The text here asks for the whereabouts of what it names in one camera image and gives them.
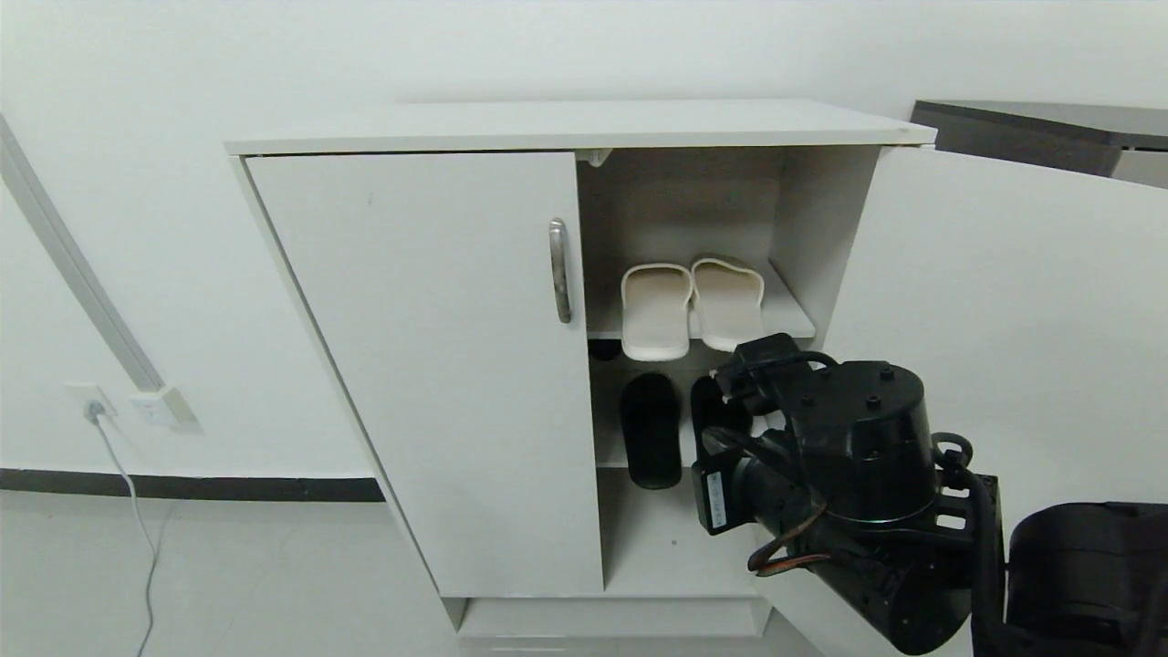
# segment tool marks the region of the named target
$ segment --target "door handle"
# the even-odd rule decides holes
[[[548,226],[548,242],[551,244],[551,288],[556,292],[556,312],[559,321],[572,320],[572,304],[568,298],[568,264],[564,250],[568,243],[568,227],[563,220],[552,219]]]

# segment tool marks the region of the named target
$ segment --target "white wall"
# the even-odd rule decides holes
[[[224,138],[394,101],[806,96],[1168,106],[1168,4],[6,0],[0,109],[204,433],[125,420],[131,470],[368,471]],[[125,375],[5,207],[6,466],[107,470],[65,379]]]

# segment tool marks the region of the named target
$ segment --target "black slipper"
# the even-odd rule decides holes
[[[620,393],[620,430],[634,484],[658,490],[681,480],[680,422],[681,402],[668,376],[652,372],[625,386]]]
[[[702,431],[710,427],[722,427],[749,435],[751,424],[755,423],[755,419],[741,401],[731,403],[722,401],[722,389],[709,376],[694,381],[694,388],[689,393],[689,415],[694,421],[698,461],[710,455],[702,444]]]

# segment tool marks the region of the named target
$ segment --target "electrical outlet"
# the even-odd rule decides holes
[[[118,409],[113,408],[110,403],[110,399],[105,396],[102,388],[97,383],[74,383],[65,381],[65,389],[69,390],[69,396],[77,402],[77,408],[84,410],[85,404],[90,400],[98,401],[105,407],[105,414],[113,417],[118,414]]]
[[[193,424],[195,416],[190,413],[190,407],[179,394],[178,388],[166,386],[161,390],[153,393],[137,393],[130,395],[130,403],[138,409],[142,420],[147,424],[155,427],[181,427]]]

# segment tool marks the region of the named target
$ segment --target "cabinet door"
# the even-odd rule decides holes
[[[442,594],[603,590],[572,153],[248,167]]]
[[[887,148],[823,348],[922,376],[932,430],[1000,478],[1008,534],[1064,502],[1168,502],[1166,285],[1168,191]],[[773,580],[823,653],[896,655],[813,575]]]

